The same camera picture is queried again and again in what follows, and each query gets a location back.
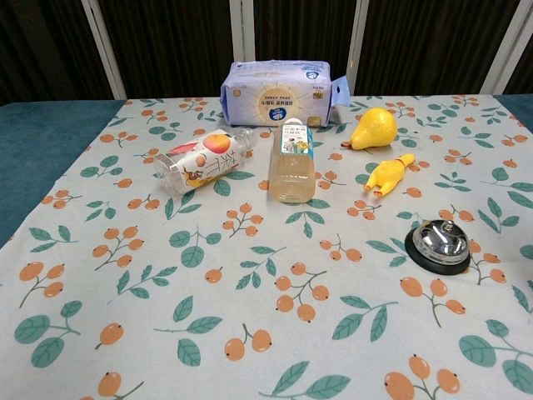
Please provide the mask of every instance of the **package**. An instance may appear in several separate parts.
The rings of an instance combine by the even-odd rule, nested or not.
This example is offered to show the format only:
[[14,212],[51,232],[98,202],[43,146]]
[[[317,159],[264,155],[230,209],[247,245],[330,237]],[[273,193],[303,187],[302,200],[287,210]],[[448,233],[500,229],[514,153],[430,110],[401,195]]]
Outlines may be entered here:
[[346,77],[330,79],[323,61],[234,62],[221,87],[227,123],[279,126],[298,118],[309,127],[325,127],[330,107],[350,105]]

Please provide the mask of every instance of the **juice bottle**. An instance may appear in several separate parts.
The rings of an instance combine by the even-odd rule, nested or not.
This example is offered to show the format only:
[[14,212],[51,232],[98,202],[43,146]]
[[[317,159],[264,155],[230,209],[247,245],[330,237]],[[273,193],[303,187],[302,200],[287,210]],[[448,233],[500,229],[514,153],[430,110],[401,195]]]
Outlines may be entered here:
[[278,202],[305,203],[315,194],[313,135],[297,118],[289,118],[274,134],[269,193]]
[[250,128],[238,128],[231,134],[217,129],[155,156],[154,166],[168,192],[185,194],[241,168],[256,144],[257,135]]

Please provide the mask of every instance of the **rubber chicken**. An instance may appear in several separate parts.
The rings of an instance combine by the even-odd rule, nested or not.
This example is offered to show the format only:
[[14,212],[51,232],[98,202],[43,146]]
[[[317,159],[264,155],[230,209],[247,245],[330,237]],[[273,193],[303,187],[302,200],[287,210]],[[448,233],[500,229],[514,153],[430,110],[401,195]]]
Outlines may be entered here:
[[386,146],[396,137],[396,121],[384,108],[374,107],[365,112],[350,138],[351,148],[361,150]]
[[394,160],[380,162],[380,165],[370,174],[364,186],[365,190],[379,186],[380,189],[375,190],[374,194],[378,197],[385,196],[402,180],[406,167],[414,161],[414,154],[404,154]]

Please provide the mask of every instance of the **curtain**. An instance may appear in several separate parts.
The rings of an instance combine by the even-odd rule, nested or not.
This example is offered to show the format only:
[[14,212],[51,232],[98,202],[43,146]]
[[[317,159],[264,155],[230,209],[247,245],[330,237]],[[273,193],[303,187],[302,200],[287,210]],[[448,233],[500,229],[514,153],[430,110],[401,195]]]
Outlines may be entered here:
[[371,0],[355,94],[478,93],[519,0]]
[[533,93],[533,36],[527,43],[504,94]]
[[228,1],[99,3],[130,98],[220,94],[233,61]]
[[112,98],[79,0],[2,0],[0,29],[0,105]]
[[346,74],[355,0],[254,0],[257,60],[328,61]]

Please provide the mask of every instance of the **clear plastic bottle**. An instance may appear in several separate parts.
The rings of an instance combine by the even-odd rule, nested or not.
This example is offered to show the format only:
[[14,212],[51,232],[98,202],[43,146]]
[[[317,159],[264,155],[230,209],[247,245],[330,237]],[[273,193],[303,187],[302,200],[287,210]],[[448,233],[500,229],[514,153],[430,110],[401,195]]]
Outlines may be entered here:
[[304,203],[315,194],[313,135],[297,118],[287,119],[274,134],[268,179],[278,202]]
[[216,177],[241,168],[257,135],[246,127],[231,133],[217,129],[154,157],[154,166],[167,191],[182,195]]

